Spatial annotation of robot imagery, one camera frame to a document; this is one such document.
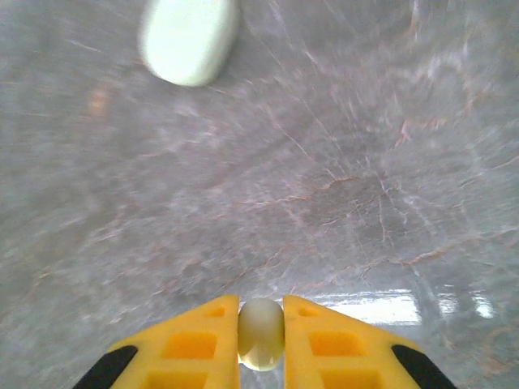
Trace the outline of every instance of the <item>small white ball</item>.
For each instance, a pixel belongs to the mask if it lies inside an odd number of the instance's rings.
[[[238,316],[238,355],[252,370],[275,369],[285,350],[283,309],[268,298],[246,302]]]

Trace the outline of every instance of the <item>white oval object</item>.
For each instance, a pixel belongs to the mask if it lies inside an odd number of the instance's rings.
[[[238,316],[238,355],[253,370],[274,369],[285,350],[283,309],[268,298],[246,302]]]
[[[224,66],[238,25],[237,0],[151,0],[141,24],[140,55],[161,79],[205,85]]]

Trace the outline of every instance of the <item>rectangular cutout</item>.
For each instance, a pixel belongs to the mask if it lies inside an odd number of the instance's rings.
[[[141,389],[204,389],[207,373],[153,371]]]
[[[209,318],[223,318],[225,314],[225,308],[223,306],[219,306],[215,310],[208,312],[206,316]]]
[[[168,339],[161,356],[166,359],[213,359],[217,340],[211,332],[180,331]]]
[[[310,308],[299,308],[299,316],[317,316],[317,312]]]
[[[321,370],[324,389],[382,389],[380,374],[371,370]]]
[[[360,339],[349,331],[317,331],[309,335],[311,351],[317,357],[361,357],[366,355]]]

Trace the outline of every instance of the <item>marble floor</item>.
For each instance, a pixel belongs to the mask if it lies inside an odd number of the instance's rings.
[[[241,0],[196,89],[139,61],[144,5],[0,2],[0,387],[70,388],[214,297],[293,293],[459,388],[516,388],[517,0]]]

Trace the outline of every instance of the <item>black gripper pad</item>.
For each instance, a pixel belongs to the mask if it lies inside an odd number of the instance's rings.
[[[456,389],[427,355],[401,344],[391,350],[420,389]]]
[[[110,389],[138,349],[124,346],[107,353],[75,384],[74,389]]]

